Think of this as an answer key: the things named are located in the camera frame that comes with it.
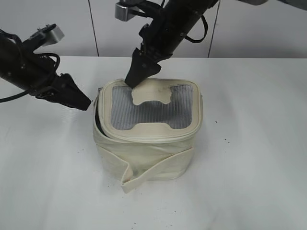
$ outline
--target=tabletop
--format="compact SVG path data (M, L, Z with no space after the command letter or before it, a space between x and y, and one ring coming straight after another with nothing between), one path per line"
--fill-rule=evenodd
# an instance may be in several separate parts
M130 58L61 57L91 100ZM159 78L197 83L204 122L187 172L124 194L77 111L0 104L1 230L307 229L307 59L172 58ZM0 80L0 97L20 90Z

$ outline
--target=mesh panel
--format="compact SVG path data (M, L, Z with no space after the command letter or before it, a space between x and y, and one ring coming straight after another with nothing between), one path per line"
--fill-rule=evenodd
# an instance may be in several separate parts
M193 87L170 87L171 102L143 102L134 105L132 89L116 86L112 89L111 124L117 130L130 130L139 123L166 123L172 129L187 128L192 122Z

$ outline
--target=bag handle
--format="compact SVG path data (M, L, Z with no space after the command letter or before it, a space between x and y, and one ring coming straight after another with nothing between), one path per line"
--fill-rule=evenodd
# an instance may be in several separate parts
M103 161L105 164L104 168L110 171L117 179L121 181L121 187L124 193L130 192L145 181L154 178L159 173L162 173L164 170L176 167L178 162L180 162L180 168L182 171L181 174L183 174L194 153L194 148L188 149L181 153L177 153L152 166L140 176L133 178L133 170L129 162L124 161L114 153L98 145L97 148L102 157L105 159L105 161Z

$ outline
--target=insulated lunch bag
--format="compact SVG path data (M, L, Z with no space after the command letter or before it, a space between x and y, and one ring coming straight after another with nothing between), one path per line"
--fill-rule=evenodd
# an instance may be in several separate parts
M147 180L181 176L202 125L202 96L186 80L147 79L134 89L124 80L104 86L94 105L94 140L103 168L125 193Z

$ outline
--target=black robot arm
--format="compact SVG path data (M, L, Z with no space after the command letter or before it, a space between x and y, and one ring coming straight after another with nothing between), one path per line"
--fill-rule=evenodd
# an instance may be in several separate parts
M143 42L141 48L135 49L132 54L126 84L134 88L144 79L157 74L161 70L158 62L170 58L183 39L201 42L208 31L203 14L216 2L217 0L169 0L163 7L164 1L159 5L147 0L120 0L115 10L117 19L128 21L134 16L153 19L139 33ZM194 40L188 37L188 33L200 18L205 34L202 39Z
M67 73L56 74L59 56L33 53L40 46L57 43L63 36L55 24L38 29L24 42L15 34L0 30L0 78L24 90L18 95L0 99L0 103L29 94L70 108L87 110L91 101L72 77Z

